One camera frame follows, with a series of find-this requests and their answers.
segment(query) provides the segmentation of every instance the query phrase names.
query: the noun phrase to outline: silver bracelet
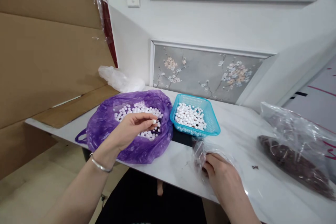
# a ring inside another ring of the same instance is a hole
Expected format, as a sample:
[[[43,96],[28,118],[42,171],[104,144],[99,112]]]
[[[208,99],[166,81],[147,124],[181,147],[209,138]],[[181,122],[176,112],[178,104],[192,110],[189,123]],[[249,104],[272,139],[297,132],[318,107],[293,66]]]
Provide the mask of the silver bracelet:
[[[110,173],[112,169],[106,169],[104,166],[100,165],[94,158],[93,158],[93,153],[90,154],[90,157],[92,157],[92,162],[102,171],[106,173]]]

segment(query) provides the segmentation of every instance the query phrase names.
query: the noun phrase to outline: white table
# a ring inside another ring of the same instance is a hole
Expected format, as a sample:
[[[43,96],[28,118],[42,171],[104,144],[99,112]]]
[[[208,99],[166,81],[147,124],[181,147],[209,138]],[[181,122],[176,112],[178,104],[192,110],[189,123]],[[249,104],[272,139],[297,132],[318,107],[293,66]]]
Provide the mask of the white table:
[[[145,87],[144,90],[156,89]],[[174,104],[178,93],[162,90]],[[336,203],[305,188],[282,172],[259,149],[257,136],[272,136],[269,126],[252,109],[210,101],[221,133],[206,141],[220,145],[235,157],[241,170],[245,191],[259,219],[272,223],[336,223]],[[32,118],[26,123],[72,143],[86,128],[97,108],[90,110],[60,129]],[[211,189],[202,183],[193,168],[191,147],[171,141],[163,155],[152,164],[125,165],[163,180],[193,194],[218,202]]]

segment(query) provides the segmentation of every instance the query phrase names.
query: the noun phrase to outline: red door frame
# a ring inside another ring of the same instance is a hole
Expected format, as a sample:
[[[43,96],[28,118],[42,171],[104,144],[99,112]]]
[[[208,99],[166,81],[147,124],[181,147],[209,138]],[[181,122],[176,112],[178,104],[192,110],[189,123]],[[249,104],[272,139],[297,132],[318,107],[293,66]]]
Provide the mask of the red door frame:
[[[110,49],[115,67],[118,67],[117,55],[115,52],[116,49],[114,47],[114,40],[113,40],[113,34],[112,34],[111,18],[110,18],[110,13],[108,10],[109,6],[107,3],[107,0],[97,0],[97,4],[100,5],[98,6],[98,8],[100,12],[100,17],[103,18],[102,25],[103,25],[103,30],[104,30],[105,37],[106,37],[106,42]]]

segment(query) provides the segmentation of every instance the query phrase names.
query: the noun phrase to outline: plastic bag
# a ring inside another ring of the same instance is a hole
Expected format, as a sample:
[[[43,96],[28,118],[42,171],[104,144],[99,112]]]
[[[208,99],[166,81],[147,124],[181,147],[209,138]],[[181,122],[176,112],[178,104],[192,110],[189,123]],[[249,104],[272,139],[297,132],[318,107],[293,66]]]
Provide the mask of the plastic bag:
[[[114,113],[119,111],[126,104],[134,104],[144,101],[147,107],[158,108],[163,117],[161,121],[161,132],[154,139],[137,136],[133,142],[120,154],[118,159],[126,163],[149,164],[161,156],[169,145],[173,137],[173,123],[169,119],[172,110],[172,103],[168,96],[160,90],[149,90],[145,92],[124,93],[112,96],[100,104],[97,111],[89,119],[86,127],[86,139],[76,142],[85,143],[90,151],[94,152],[99,145],[118,126],[119,122],[114,119]]]
[[[206,169],[203,168],[203,165],[205,163],[205,156],[207,155],[207,153],[219,154],[228,163],[233,165],[237,169],[239,175],[242,176],[242,171],[238,166],[235,158],[227,153],[221,146],[207,143],[204,141],[203,138],[192,138],[192,142],[194,151],[194,168],[197,175],[204,183],[209,184],[208,173]]]
[[[294,112],[261,103],[261,116],[273,127],[276,138],[259,136],[266,154],[286,173],[319,194],[335,200],[324,155],[325,140],[333,137]]]
[[[100,77],[105,79],[111,87],[120,93],[141,91],[145,82],[140,78],[128,78],[124,73],[116,70],[113,66],[100,66],[98,68]]]

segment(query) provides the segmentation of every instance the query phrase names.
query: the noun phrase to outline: plastic basket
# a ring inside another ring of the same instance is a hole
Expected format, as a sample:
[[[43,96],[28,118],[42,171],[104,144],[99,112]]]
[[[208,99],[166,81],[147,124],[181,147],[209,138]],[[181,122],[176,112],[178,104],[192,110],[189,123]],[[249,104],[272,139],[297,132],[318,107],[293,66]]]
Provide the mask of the plastic basket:
[[[204,131],[179,124],[178,122],[175,121],[175,113],[176,113],[177,107],[179,106],[179,103],[185,103],[187,105],[199,107],[203,110],[204,121],[207,123],[206,129]],[[170,120],[173,122],[175,128],[178,131],[189,134],[189,135],[193,135],[195,137],[206,137],[209,135],[215,136],[221,132],[221,129],[217,122],[217,118],[215,116],[211,103],[207,99],[197,97],[197,96],[191,96],[187,94],[178,94],[176,96],[173,109],[171,110],[171,113],[170,113]]]

